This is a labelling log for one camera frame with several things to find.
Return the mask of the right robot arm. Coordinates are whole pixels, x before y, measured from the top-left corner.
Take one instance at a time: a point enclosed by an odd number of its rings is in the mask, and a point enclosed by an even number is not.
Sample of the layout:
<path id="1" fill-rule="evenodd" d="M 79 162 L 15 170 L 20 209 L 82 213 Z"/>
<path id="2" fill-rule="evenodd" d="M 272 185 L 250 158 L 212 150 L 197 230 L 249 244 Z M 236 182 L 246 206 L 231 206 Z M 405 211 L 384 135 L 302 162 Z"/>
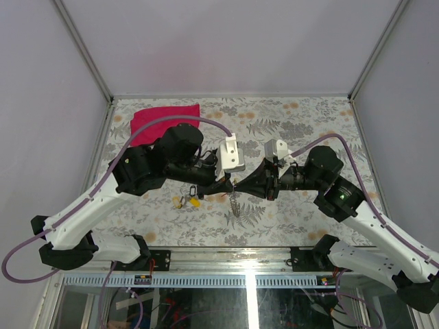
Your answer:
<path id="1" fill-rule="evenodd" d="M 303 166 L 285 168 L 274 156 L 264 159 L 235 189 L 270 201 L 281 191 L 317 191 L 319 211 L 359 232 L 382 254 L 325 235 L 313 249 L 314 265 L 356 271 L 391 288 L 409 307 L 430 313 L 438 305 L 438 253 L 381 214 L 367 193 L 340 175 L 343 166 L 330 147 L 315 146 Z"/>

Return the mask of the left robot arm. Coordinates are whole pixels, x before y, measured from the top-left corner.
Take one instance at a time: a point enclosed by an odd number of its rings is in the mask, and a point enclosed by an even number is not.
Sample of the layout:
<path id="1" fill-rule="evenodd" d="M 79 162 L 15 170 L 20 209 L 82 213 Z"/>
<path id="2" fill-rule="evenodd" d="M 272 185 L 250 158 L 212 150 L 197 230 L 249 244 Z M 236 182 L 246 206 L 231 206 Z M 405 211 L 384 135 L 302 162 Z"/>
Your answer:
<path id="1" fill-rule="evenodd" d="M 47 232 L 39 249 L 41 262 L 65 271 L 92 260 L 110 261 L 120 271 L 147 269 L 152 256 L 141 235 L 113 236 L 94 228 L 114 210 L 159 189 L 166 180 L 213 193 L 229 191 L 229 172 L 239 164 L 236 136 L 227 136 L 206 160 L 201 159 L 203 139 L 201 131 L 188 123 L 170 127 L 151 145 L 127 148 L 98 182 L 57 215 L 34 217 L 34 234 Z"/>

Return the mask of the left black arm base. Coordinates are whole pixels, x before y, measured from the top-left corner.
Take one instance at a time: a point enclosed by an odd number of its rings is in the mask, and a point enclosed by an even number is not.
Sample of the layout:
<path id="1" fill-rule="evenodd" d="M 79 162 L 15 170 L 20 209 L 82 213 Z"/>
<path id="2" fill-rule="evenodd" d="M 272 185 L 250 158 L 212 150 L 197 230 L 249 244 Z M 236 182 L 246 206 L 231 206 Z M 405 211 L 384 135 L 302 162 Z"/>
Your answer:
<path id="1" fill-rule="evenodd" d="M 166 272 L 170 270 L 171 265 L 171 251 L 168 249 L 152 249 L 151 265 L 152 272 Z"/>

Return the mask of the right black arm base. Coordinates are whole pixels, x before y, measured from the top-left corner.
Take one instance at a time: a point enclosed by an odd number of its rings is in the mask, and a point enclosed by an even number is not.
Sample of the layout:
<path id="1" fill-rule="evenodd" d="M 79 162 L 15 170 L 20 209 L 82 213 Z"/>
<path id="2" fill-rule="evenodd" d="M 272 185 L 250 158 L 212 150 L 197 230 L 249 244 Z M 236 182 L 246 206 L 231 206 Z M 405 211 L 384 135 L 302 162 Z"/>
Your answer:
<path id="1" fill-rule="evenodd" d="M 323 268 L 315 261 L 312 249 L 301 247 L 290 247 L 289 258 L 285 264 L 292 269 L 293 272 L 314 272 L 322 271 Z"/>

